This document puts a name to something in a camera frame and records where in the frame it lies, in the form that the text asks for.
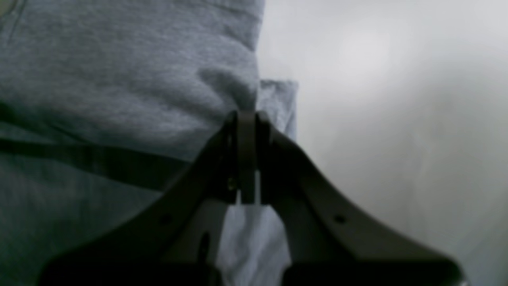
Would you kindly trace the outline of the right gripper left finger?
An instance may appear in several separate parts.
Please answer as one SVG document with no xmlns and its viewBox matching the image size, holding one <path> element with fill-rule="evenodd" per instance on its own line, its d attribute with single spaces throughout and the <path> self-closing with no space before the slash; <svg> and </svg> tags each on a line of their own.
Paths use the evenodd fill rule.
<svg viewBox="0 0 508 286">
<path fill-rule="evenodd" d="M 236 201 L 238 112 L 138 216 L 44 266 L 40 286 L 222 286 L 214 266 L 227 207 Z"/>
</svg>

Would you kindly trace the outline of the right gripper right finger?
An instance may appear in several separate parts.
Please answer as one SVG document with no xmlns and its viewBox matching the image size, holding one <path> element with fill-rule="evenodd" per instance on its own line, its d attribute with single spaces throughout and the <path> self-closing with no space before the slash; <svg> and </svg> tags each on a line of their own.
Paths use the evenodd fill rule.
<svg viewBox="0 0 508 286">
<path fill-rule="evenodd" d="M 283 286 L 464 286 L 460 266 L 347 199 L 305 152 L 256 114 L 261 203 L 281 218 L 291 264 Z"/>
</svg>

